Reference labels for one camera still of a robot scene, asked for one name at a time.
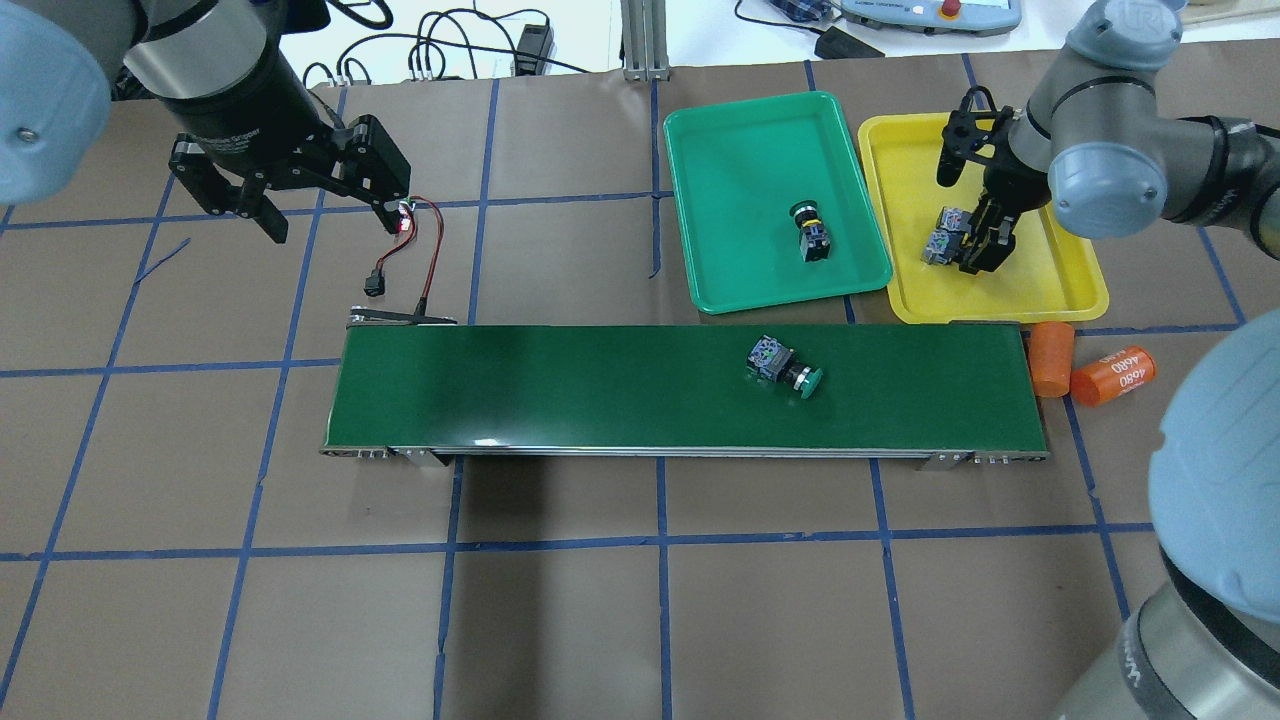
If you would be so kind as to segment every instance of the orange cup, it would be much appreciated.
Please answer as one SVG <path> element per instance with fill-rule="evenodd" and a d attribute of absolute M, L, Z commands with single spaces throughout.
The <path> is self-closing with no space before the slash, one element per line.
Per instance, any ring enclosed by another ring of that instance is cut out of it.
<path fill-rule="evenodd" d="M 1027 341 L 1027 364 L 1036 397 L 1062 397 L 1071 387 L 1075 328 L 1066 323 L 1037 323 Z"/>
<path fill-rule="evenodd" d="M 1071 373 L 1071 400 L 1097 407 L 1156 379 L 1156 361 L 1130 345 Z"/>

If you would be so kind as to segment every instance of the green conveyor belt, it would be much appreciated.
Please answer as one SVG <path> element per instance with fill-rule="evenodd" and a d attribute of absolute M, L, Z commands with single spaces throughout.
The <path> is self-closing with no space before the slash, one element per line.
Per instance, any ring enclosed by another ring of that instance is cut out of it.
<path fill-rule="evenodd" d="M 826 377 L 754 378 L 762 334 Z M 1044 457 L 1016 325 L 348 329 L 324 451 Z"/>

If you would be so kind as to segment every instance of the light blue joint cap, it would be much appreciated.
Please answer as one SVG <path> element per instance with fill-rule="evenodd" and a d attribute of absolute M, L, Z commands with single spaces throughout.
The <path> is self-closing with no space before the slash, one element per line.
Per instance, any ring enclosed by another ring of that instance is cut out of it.
<path fill-rule="evenodd" d="M 1066 33 L 1066 45 L 1085 58 L 1135 72 L 1156 72 L 1183 40 L 1183 20 L 1162 0 L 1098 0 Z"/>
<path fill-rule="evenodd" d="M 0 0 L 0 205 L 42 200 L 70 182 L 106 126 L 111 94 L 67 31 Z"/>
<path fill-rule="evenodd" d="M 1148 489 L 1169 559 L 1228 606 L 1280 623 L 1280 310 L 1210 351 L 1160 429 Z"/>
<path fill-rule="evenodd" d="M 1116 142 L 1082 142 L 1048 165 L 1053 214 L 1068 232 L 1102 240 L 1140 232 L 1160 218 L 1165 173 L 1147 155 Z"/>

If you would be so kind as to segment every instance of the metal post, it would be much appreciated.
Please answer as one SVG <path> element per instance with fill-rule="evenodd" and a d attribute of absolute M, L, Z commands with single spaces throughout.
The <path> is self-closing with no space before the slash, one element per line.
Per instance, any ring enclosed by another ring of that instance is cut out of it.
<path fill-rule="evenodd" d="M 667 0 L 622 0 L 622 74 L 667 79 Z"/>

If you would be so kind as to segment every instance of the black connector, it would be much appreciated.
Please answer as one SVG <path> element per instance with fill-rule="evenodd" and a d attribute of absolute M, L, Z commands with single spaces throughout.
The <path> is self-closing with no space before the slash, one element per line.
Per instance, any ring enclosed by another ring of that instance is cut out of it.
<path fill-rule="evenodd" d="M 883 58 L 884 54 L 867 45 L 861 40 L 849 35 L 838 27 L 829 27 L 827 32 L 818 37 L 813 46 L 813 54 L 823 60 L 836 60 L 840 58 Z"/>
<path fill-rule="evenodd" d="M 374 268 L 372 273 L 365 278 L 365 295 L 369 297 L 378 297 L 387 292 L 387 275 L 383 274 L 380 268 Z"/>
<path fill-rule="evenodd" d="M 547 72 L 544 58 L 552 54 L 552 26 L 525 26 L 520 33 L 521 54 L 515 56 L 516 76 L 540 76 Z"/>

